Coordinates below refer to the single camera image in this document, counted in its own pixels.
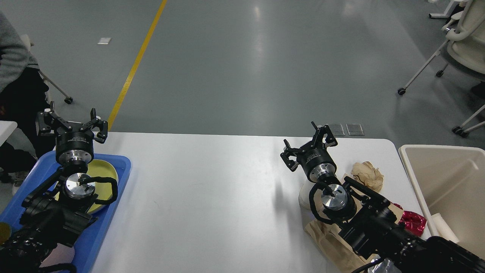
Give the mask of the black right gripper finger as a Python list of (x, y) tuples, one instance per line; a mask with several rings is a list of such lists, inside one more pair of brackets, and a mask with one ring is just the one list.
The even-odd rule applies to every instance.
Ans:
[(311, 140), (312, 150), (327, 150), (328, 147), (335, 147), (338, 141), (334, 136), (328, 124), (324, 126), (317, 126), (315, 122), (311, 122), (315, 129), (315, 133)]
[(283, 152), (281, 153), (281, 159), (291, 172), (295, 172), (299, 166), (299, 162), (297, 160), (290, 159), (290, 157), (297, 158), (303, 153), (303, 149), (299, 147), (291, 147), (287, 140), (283, 140), (283, 142), (285, 146)]

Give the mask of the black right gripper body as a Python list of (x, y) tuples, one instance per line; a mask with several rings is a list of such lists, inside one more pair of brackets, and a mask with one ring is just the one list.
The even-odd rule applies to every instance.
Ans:
[(327, 150), (312, 149), (297, 155), (308, 181), (317, 183), (320, 178), (335, 177), (337, 166)]

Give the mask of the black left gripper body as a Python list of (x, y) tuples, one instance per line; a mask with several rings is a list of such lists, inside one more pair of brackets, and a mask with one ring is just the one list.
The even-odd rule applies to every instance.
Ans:
[(90, 163), (94, 158), (94, 134), (92, 132), (66, 132), (57, 135), (55, 140), (56, 161), (61, 165), (72, 160)]

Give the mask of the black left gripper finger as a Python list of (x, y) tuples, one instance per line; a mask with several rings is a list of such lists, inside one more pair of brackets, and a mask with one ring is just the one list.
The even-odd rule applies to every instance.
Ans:
[(55, 113), (55, 102), (51, 101), (50, 106), (39, 111), (36, 116), (36, 130), (38, 136), (57, 136), (74, 130), (74, 125), (61, 118)]
[(108, 137), (108, 122), (97, 116), (96, 109), (91, 108), (90, 121), (82, 123), (78, 132), (82, 132), (95, 142), (104, 144)]

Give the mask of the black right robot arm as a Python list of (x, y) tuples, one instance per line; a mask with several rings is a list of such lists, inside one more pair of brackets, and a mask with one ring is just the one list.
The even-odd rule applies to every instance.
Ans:
[(354, 270), (362, 272), (390, 260), (402, 273), (483, 273), (484, 260), (457, 243), (432, 236), (423, 240), (405, 229), (391, 211), (391, 202), (355, 179), (340, 182), (337, 166), (327, 151), (338, 145), (328, 125), (317, 126), (313, 138), (301, 147), (284, 140), (281, 158), (296, 171), (301, 166), (308, 181), (308, 205), (314, 218), (340, 228), (338, 236), (358, 256), (379, 259)]

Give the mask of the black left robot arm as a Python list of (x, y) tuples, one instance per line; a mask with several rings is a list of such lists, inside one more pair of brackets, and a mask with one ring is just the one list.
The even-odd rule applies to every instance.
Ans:
[(103, 144), (108, 122), (91, 109), (86, 123), (66, 121), (54, 111), (54, 104), (38, 113), (38, 135), (54, 136), (56, 171), (22, 201), (25, 211), (18, 231), (2, 244), (2, 273), (51, 273), (74, 264), (42, 267), (58, 244), (72, 247), (80, 235), (96, 222), (89, 209), (106, 206), (118, 198), (118, 182), (111, 177), (90, 176), (88, 165), (95, 157), (94, 141)]

